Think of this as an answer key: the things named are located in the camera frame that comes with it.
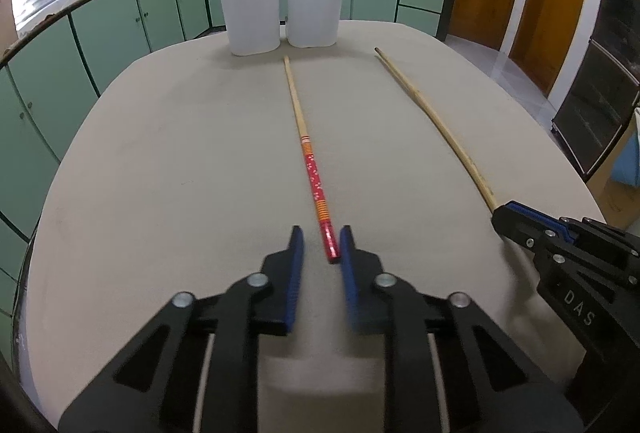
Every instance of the beige tabletop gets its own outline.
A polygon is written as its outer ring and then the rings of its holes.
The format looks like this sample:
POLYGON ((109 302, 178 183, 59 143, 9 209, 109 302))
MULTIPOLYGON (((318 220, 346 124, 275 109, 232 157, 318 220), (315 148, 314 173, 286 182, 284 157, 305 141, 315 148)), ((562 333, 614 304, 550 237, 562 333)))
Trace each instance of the beige tabletop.
POLYGON ((383 341, 347 327, 316 224, 282 57, 289 54, 334 226, 425 293, 472 296, 556 381, 582 349, 535 294, 528 253, 376 57, 433 103, 499 203, 601 219, 547 134, 493 80, 404 25, 341 22, 338 43, 235 57, 225 34, 154 52, 111 84, 51 186, 26 296, 33 380, 57 423, 178 291, 217 294, 305 233, 294 333, 260 341, 262 432, 380 431, 383 341))

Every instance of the wooden chopstick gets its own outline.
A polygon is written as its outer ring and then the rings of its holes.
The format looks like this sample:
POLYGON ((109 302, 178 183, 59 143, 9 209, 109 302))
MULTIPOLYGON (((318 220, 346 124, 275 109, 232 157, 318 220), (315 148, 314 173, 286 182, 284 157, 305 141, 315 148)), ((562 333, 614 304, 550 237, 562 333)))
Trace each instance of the wooden chopstick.
POLYGON ((451 133, 450 129, 440 118, 437 112, 433 109, 433 106, 431 106, 424 98, 424 96, 420 93, 420 90, 412 85, 407 76, 405 76, 398 69, 398 67, 393 64, 393 61, 391 61, 384 52, 382 52, 378 47, 376 47, 374 50, 378 53, 380 59, 386 65, 386 68, 389 70, 389 72, 391 72, 391 75, 395 77, 396 80, 398 80, 400 86, 402 87, 402 90, 404 90, 404 92, 406 92, 407 95, 409 95, 409 97, 414 100, 414 103, 420 106, 422 111, 429 116, 431 121, 433 121, 433 124, 435 124, 438 131, 442 134, 444 139, 449 143, 450 147, 460 159, 460 162, 462 162, 466 171, 478 187, 478 190, 480 191, 480 194, 482 195, 482 198, 484 199, 487 207, 489 207, 489 210, 493 213, 495 208, 498 207, 494 192, 491 191, 489 184, 487 184, 486 180, 484 180, 484 177, 482 177, 482 175, 480 174, 478 167, 471 159, 469 154, 465 151, 464 148, 462 148, 460 143, 451 133))
POLYGON ((287 74, 287 83, 289 83, 289 93, 291 94, 293 113, 296 117, 296 125, 298 127, 298 134, 300 135, 302 153, 305 156, 306 175, 309 178, 311 194, 313 195, 314 204, 316 206, 316 217, 318 218, 318 225, 320 226, 324 252, 329 263, 335 263, 340 258, 340 251, 338 249, 338 242, 335 239, 334 226, 331 223, 331 216, 324 197, 324 190, 322 190, 318 165, 316 164, 314 152, 311 148, 311 139, 309 139, 309 134, 306 130, 305 118, 302 114, 300 100, 298 99, 298 91, 296 90, 296 84, 293 81, 293 72, 291 71, 289 56, 284 57, 284 70, 287 74))

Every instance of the red chopstick handle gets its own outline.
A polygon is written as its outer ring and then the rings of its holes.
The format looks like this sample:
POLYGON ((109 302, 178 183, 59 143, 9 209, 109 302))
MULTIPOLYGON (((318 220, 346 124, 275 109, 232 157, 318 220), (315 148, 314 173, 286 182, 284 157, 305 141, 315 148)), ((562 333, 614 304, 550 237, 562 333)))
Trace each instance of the red chopstick handle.
POLYGON ((309 184, 311 184, 311 194, 316 205, 316 216, 320 225, 320 234, 322 235, 322 243, 324 243, 326 259, 329 260, 329 263, 335 263, 340 259, 340 250, 335 239, 329 208, 324 198, 324 190, 322 190, 322 183, 318 174, 318 165, 314 158, 314 151, 311 148, 311 139, 309 139, 309 136, 302 136, 300 137, 300 144, 302 145, 302 153, 305 156, 306 175, 309 177, 309 184))

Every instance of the tiled floor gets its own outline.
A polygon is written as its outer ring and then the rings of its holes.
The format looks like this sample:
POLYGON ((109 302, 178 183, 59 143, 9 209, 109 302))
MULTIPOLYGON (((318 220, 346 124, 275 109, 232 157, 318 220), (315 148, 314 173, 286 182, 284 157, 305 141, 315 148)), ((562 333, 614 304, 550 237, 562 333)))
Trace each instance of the tiled floor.
POLYGON ((498 83, 551 135, 556 109, 506 54, 456 36, 447 36, 445 43, 498 83))

